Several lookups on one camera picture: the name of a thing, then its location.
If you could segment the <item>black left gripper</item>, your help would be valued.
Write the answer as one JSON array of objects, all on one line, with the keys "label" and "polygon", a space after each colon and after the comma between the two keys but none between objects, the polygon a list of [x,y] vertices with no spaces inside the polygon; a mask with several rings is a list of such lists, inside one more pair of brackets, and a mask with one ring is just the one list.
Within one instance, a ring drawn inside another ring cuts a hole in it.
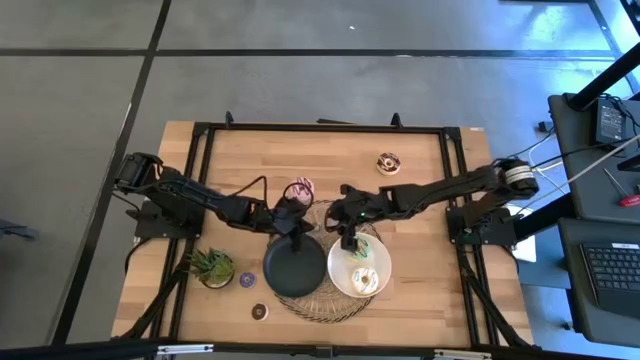
[{"label": "black left gripper", "polygon": [[308,206],[296,198],[280,198],[273,208],[273,225],[281,235],[291,235],[291,251],[301,250],[303,234],[312,231],[315,226],[304,219]]}]

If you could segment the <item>green donut with dark drizzle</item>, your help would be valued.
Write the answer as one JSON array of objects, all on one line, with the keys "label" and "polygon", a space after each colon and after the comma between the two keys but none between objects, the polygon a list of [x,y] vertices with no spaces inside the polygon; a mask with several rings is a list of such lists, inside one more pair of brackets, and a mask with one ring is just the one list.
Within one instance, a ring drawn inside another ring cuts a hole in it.
[{"label": "green donut with dark drizzle", "polygon": [[356,239],[356,248],[350,254],[350,258],[356,262],[363,261],[369,257],[372,248],[369,242],[366,239],[357,238]]}]

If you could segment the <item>white donut with blue drizzle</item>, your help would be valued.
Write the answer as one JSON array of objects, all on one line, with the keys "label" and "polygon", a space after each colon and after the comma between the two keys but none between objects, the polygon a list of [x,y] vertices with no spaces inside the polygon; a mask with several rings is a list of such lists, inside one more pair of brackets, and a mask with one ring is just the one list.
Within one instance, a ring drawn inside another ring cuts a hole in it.
[{"label": "white donut with blue drizzle", "polygon": [[370,267],[360,267],[354,270],[351,276],[354,290],[361,295],[374,293],[379,286],[379,276]]}]

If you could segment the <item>pink donut with dark drizzle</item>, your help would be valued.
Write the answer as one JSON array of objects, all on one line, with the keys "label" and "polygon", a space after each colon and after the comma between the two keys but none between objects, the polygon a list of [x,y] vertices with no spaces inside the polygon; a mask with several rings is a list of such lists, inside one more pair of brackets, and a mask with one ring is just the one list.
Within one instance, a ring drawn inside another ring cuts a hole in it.
[{"label": "pink donut with dark drizzle", "polygon": [[288,186],[285,195],[289,199],[296,199],[308,205],[314,198],[314,184],[309,178],[298,177]]}]

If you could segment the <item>chocolate glazed donut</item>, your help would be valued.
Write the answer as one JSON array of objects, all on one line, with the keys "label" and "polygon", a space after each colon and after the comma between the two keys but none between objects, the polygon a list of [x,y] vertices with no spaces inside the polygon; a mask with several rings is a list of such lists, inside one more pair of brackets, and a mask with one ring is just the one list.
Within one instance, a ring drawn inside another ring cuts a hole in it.
[{"label": "chocolate glazed donut", "polygon": [[382,153],[376,161],[377,170],[385,176],[397,174],[401,168],[399,157],[390,152]]}]

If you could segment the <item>black round plate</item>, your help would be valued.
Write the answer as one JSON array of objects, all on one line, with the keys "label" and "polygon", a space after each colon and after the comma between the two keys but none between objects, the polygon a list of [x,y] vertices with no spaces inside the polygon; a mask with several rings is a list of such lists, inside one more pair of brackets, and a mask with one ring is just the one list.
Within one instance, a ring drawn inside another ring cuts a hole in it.
[{"label": "black round plate", "polygon": [[300,298],[313,293],[323,282],[327,259],[322,246],[311,236],[303,235],[301,250],[291,251],[291,239],[272,241],[263,258],[263,275],[278,295]]}]

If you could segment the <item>round woven straw placemat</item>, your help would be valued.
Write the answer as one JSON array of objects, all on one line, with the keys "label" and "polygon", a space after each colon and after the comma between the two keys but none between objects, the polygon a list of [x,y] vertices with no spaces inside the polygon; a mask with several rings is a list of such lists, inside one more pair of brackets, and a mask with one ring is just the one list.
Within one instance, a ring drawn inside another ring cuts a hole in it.
[{"label": "round woven straw placemat", "polygon": [[[307,211],[304,219],[313,224],[315,228],[312,231],[303,234],[311,236],[322,246],[326,259],[334,242],[336,240],[341,241],[339,234],[329,232],[324,227],[324,215],[329,208],[329,205],[330,202],[328,200],[320,200],[313,203],[311,208]],[[377,230],[371,224],[366,223],[358,226],[356,228],[356,234],[358,232],[373,235],[383,243]],[[277,238],[280,237],[272,236],[269,244]],[[321,285],[313,293],[307,296],[290,298],[280,296],[275,292],[274,294],[292,313],[305,320],[318,323],[338,323],[345,321],[364,310],[377,295],[367,298],[350,297],[342,293],[332,283],[328,271],[326,271],[326,275]]]}]

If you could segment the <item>small potted green plant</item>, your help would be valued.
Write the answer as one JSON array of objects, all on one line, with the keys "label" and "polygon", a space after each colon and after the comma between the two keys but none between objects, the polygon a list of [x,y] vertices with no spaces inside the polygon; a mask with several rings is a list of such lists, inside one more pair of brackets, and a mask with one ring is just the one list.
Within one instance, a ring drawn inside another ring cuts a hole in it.
[{"label": "small potted green plant", "polygon": [[190,273],[205,287],[220,289],[226,286],[235,274],[233,260],[224,252],[209,248],[195,249],[189,256]]}]

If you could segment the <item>dark grey side desk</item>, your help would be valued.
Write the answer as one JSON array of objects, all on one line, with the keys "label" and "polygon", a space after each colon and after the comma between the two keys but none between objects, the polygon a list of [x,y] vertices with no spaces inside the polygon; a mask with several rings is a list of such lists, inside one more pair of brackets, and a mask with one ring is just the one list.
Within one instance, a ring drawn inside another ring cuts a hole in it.
[{"label": "dark grey side desk", "polygon": [[[566,98],[548,98],[551,118],[563,154],[566,175],[571,178],[603,157],[606,152],[591,144],[593,112],[576,112]],[[580,245],[598,242],[640,244],[640,205],[622,207],[613,184],[634,193],[640,173],[620,172],[619,158],[611,157],[573,181],[570,195],[573,217],[558,220],[558,228],[571,283],[572,316],[576,330],[597,343],[640,348],[640,319],[601,309],[592,289]]]}]

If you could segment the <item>grey rod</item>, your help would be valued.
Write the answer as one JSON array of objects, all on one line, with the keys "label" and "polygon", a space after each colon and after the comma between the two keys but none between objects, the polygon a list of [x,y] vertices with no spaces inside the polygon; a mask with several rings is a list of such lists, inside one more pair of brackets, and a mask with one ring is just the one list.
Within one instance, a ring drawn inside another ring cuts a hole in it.
[{"label": "grey rod", "polygon": [[600,165],[605,160],[608,160],[609,158],[613,157],[616,153],[621,152],[622,150],[624,150],[626,147],[631,145],[633,142],[636,142],[637,140],[640,140],[640,135],[635,135],[634,137],[624,141],[623,143],[621,143],[620,145],[615,147],[613,150],[610,150],[605,155],[601,156],[600,158],[598,158],[594,162],[590,163],[587,167],[585,167],[584,169],[579,171],[576,175],[568,178],[564,183],[556,184],[553,190],[550,190],[550,191],[548,191],[546,193],[543,193],[542,195],[538,196],[534,200],[529,201],[524,207],[530,207],[531,205],[538,203],[539,201],[549,197],[550,195],[552,195],[552,194],[554,194],[554,193],[556,193],[558,191],[563,192],[563,188],[564,187],[569,186],[570,184],[572,184],[573,182],[575,182],[576,180],[578,180],[582,176],[586,175],[588,172],[590,172],[592,169],[594,169],[597,165]]}]

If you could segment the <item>black keyboard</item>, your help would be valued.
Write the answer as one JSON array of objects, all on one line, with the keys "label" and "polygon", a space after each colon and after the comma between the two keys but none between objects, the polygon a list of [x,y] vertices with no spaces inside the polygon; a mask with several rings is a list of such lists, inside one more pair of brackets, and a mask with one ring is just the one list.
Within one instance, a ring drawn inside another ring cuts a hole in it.
[{"label": "black keyboard", "polygon": [[580,249],[598,307],[640,319],[640,244],[596,242]]}]

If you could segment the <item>black power supply box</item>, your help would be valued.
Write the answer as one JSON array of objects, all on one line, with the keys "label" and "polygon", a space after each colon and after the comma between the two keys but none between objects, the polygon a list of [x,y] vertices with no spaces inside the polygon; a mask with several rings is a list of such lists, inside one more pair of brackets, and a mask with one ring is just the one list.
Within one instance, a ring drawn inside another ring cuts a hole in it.
[{"label": "black power supply box", "polygon": [[626,117],[619,106],[608,99],[596,103],[594,140],[597,144],[614,143],[626,138]]}]

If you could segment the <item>black metal table frame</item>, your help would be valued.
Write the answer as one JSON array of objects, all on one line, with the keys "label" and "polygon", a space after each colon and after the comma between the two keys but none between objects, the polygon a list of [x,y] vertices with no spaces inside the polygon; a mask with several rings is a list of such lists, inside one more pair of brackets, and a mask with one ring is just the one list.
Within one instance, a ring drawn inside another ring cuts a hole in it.
[{"label": "black metal table frame", "polygon": [[[401,161],[393,176],[377,170],[385,152]],[[271,208],[288,198],[294,179],[309,178],[310,209],[316,201],[341,199],[342,184],[376,194],[384,186],[426,185],[469,172],[465,155],[462,142],[444,128],[175,122],[154,156],[219,193],[264,199]],[[231,228],[206,210],[197,238],[146,238],[128,267],[113,334],[149,341],[155,352],[175,343],[316,356],[433,356],[435,349],[454,349],[512,358],[527,343],[486,294],[474,272],[478,260],[450,241],[446,224],[449,208],[483,196],[432,204],[408,220],[368,223],[389,251],[391,278],[364,310],[338,323],[297,316],[268,286],[263,258],[271,237],[282,236]],[[190,273],[188,256],[209,248],[235,265],[233,279],[220,289]],[[253,288],[240,285],[243,272],[256,275]],[[251,316],[257,303],[269,308],[263,321]]]}]

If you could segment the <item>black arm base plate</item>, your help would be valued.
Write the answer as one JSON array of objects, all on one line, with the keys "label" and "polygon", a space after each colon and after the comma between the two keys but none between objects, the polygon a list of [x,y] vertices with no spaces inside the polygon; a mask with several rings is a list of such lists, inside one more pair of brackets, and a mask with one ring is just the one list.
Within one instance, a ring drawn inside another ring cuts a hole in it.
[{"label": "black arm base plate", "polygon": [[184,239],[201,235],[205,209],[184,204],[177,215],[169,214],[156,203],[146,200],[140,210],[125,213],[136,221],[134,235],[140,238]]},{"label": "black arm base plate", "polygon": [[514,224],[520,216],[513,216],[508,207],[498,208],[482,215],[475,223],[468,224],[463,208],[446,211],[450,241],[457,245],[504,245],[518,242]]}]

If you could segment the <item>red-handled screwdriver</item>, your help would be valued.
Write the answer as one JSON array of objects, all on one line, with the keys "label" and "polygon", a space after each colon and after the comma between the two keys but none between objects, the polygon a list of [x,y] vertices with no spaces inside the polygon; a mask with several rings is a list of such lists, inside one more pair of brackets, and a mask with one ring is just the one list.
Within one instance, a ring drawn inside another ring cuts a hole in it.
[{"label": "red-handled screwdriver", "polygon": [[620,207],[628,208],[640,205],[640,195],[631,195],[628,193],[622,185],[618,182],[618,180],[611,174],[609,170],[606,168],[603,169],[607,178],[611,181],[612,185],[620,195],[620,200],[618,205]]}]

